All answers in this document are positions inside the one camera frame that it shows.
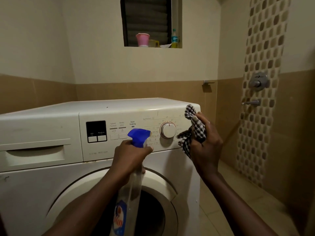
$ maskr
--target tap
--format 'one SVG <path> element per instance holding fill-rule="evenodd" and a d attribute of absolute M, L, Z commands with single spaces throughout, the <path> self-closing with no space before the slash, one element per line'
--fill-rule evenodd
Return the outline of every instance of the tap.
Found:
<path fill-rule="evenodd" d="M 253 101 L 249 101 L 249 102 L 243 102 L 242 105 L 254 105 L 254 106 L 260 106 L 261 100 L 257 99 L 257 100 L 253 100 Z"/>

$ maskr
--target pink mug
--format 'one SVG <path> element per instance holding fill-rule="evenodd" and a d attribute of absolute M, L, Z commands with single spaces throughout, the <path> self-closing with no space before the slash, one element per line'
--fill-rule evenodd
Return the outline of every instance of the pink mug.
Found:
<path fill-rule="evenodd" d="M 150 35 L 146 33 L 138 33 L 136 35 L 139 47 L 149 47 Z"/>

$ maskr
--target mosaic tile strip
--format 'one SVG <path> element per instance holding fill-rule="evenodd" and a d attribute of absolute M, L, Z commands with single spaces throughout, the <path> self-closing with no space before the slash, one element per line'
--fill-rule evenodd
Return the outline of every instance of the mosaic tile strip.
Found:
<path fill-rule="evenodd" d="M 275 93 L 291 0 L 250 0 L 242 102 L 261 99 L 261 106 L 242 107 L 238 129 L 236 169 L 262 187 L 268 160 Z M 268 88 L 253 92 L 248 82 L 253 73 L 265 72 Z"/>

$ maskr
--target bottle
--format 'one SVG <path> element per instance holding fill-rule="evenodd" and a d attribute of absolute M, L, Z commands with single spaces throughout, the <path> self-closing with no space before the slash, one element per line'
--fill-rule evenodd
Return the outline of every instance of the bottle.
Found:
<path fill-rule="evenodd" d="M 132 145 L 142 148 L 151 131 L 134 128 L 128 136 L 132 138 Z M 118 191 L 114 219 L 110 236 L 133 236 L 136 228 L 138 207 L 140 202 L 142 183 L 142 165 L 131 175 L 128 183 Z"/>
<path fill-rule="evenodd" d="M 172 48 L 178 48 L 178 36 L 176 35 L 176 29 L 172 32 Z"/>

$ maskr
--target washing machine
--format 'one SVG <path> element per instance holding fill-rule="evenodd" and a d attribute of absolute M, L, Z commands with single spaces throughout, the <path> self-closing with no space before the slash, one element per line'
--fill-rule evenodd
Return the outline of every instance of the washing machine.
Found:
<path fill-rule="evenodd" d="M 0 214 L 8 236 L 39 236 L 108 171 L 133 128 L 151 131 L 135 235 L 199 235 L 200 177 L 176 135 L 188 103 L 126 99 L 61 103 L 0 115 Z M 197 111 L 198 104 L 191 103 Z M 93 235 L 109 233 L 115 197 Z"/>

